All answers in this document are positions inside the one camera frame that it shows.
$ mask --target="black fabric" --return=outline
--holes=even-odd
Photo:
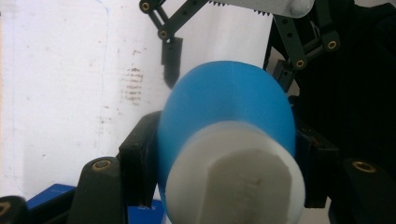
[[[330,1],[341,48],[299,71],[297,116],[340,147],[396,179],[396,9]]]

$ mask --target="white cap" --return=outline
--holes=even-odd
[[[297,223],[304,180],[289,152],[244,122],[203,128],[183,147],[165,196],[173,224]]]

